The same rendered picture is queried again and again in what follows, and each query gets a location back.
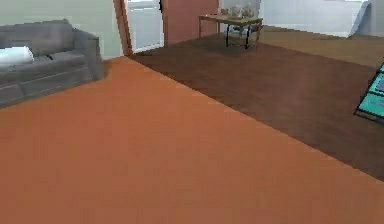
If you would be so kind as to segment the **grey sofa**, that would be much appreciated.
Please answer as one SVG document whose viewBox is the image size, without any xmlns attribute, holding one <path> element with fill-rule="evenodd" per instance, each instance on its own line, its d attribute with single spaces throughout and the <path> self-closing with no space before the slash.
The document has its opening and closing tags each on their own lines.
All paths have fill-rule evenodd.
<svg viewBox="0 0 384 224">
<path fill-rule="evenodd" d="M 34 60 L 0 65 L 0 108 L 105 77 L 99 38 L 66 19 L 0 26 L 0 49 L 22 46 Z"/>
</svg>

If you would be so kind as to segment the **brown room door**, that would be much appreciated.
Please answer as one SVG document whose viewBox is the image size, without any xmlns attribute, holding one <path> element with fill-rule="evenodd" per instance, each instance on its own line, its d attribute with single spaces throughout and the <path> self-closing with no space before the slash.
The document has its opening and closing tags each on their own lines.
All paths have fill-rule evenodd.
<svg viewBox="0 0 384 224">
<path fill-rule="evenodd" d="M 198 17 L 218 11 L 219 0 L 161 0 L 167 45 L 196 39 Z"/>
</svg>

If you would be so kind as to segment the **wooden table with black legs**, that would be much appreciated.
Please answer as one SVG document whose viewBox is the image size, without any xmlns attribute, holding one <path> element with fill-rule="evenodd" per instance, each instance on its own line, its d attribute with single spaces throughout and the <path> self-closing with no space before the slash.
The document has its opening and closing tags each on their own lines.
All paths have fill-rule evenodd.
<svg viewBox="0 0 384 224">
<path fill-rule="evenodd" d="M 217 27 L 219 30 L 220 24 L 226 24 L 226 46 L 229 46 L 229 28 L 231 25 L 233 26 L 246 26 L 247 27 L 247 33 L 245 38 L 245 45 L 244 48 L 249 48 L 249 36 L 250 36 L 250 30 L 251 26 L 254 25 L 256 27 L 256 40 L 259 40 L 260 32 L 263 28 L 263 19 L 262 18 L 234 18 L 230 17 L 228 15 L 219 15 L 219 14 L 206 14 L 206 15 L 199 15 L 198 16 L 198 37 L 202 37 L 202 22 L 203 21 L 213 21 L 217 23 Z"/>
</svg>

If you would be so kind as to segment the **white jug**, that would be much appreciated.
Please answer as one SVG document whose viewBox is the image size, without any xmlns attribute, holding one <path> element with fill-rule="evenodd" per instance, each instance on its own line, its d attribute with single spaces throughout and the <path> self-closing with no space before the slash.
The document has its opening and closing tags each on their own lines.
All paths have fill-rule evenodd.
<svg viewBox="0 0 384 224">
<path fill-rule="evenodd" d="M 244 18 L 252 18 L 255 15 L 254 9 L 251 4 L 246 4 L 242 9 L 242 16 Z"/>
</svg>

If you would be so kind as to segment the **white pillow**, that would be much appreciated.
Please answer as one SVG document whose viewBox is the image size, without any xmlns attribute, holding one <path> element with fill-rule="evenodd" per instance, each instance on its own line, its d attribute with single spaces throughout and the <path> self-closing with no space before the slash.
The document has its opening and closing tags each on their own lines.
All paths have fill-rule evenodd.
<svg viewBox="0 0 384 224">
<path fill-rule="evenodd" d="M 26 46 L 0 49 L 0 65 L 18 65 L 33 60 L 33 53 Z"/>
</svg>

